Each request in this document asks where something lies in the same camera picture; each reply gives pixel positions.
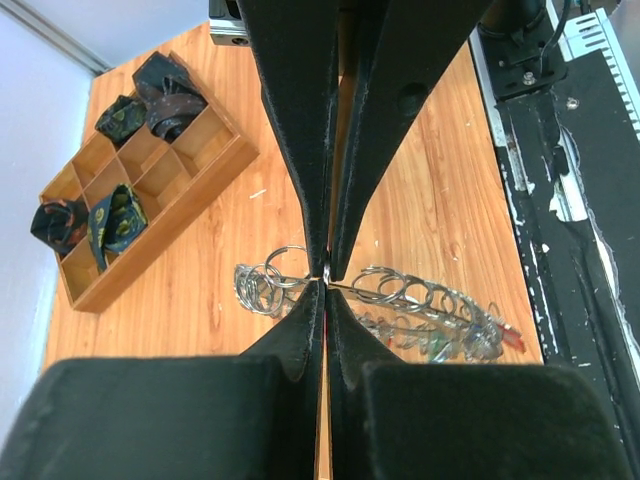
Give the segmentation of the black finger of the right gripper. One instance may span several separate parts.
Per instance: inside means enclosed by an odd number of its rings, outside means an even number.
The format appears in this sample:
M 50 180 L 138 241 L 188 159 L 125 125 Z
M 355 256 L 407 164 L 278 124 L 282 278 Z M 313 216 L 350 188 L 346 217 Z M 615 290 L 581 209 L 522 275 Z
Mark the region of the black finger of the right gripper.
M 426 99 L 488 1 L 359 1 L 332 232 L 332 277 L 346 274 L 368 203 Z
M 310 273 L 327 257 L 338 106 L 337 1 L 238 3 L 262 100 L 298 197 Z

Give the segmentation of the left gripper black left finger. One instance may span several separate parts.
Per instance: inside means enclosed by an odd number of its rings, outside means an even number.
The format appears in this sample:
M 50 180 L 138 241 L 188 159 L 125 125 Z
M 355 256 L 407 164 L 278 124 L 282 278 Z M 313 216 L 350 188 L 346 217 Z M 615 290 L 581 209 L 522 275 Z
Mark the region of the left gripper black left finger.
M 5 479 L 311 479 L 325 289 L 234 356 L 54 364 L 1 453 Z

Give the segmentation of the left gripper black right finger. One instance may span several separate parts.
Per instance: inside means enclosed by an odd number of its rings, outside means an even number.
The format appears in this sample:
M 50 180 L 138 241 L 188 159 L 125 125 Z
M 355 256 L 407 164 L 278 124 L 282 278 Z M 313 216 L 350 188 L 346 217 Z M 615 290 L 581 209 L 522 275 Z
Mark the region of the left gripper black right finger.
M 630 479 L 596 392 L 543 365 L 412 364 L 326 300 L 337 479 Z

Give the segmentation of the metal key ring disc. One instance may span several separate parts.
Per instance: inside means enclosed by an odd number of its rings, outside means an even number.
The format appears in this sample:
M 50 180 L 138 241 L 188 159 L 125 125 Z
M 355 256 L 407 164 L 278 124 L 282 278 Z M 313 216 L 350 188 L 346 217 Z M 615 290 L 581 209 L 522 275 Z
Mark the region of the metal key ring disc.
M 242 307 L 277 320 L 290 313 L 315 277 L 288 275 L 275 261 L 304 250 L 286 245 L 261 263 L 237 264 L 233 288 Z M 493 363 L 507 349 L 527 351 L 522 333 L 504 320 L 496 303 L 484 307 L 446 285 L 379 265 L 347 283 L 332 281 L 328 272 L 319 280 L 341 293 L 356 321 L 387 348 L 414 351 L 427 363 Z

